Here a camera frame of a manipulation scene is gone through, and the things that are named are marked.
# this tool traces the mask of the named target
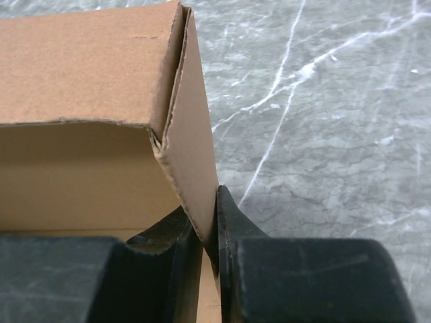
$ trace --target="cardboard box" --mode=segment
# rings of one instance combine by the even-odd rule
[[[208,244],[218,179],[190,8],[1,20],[0,44],[0,232],[126,240],[181,204]]]

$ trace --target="cardboard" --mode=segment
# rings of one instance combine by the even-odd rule
[[[193,12],[176,1],[0,21],[0,231],[127,239],[218,179]]]

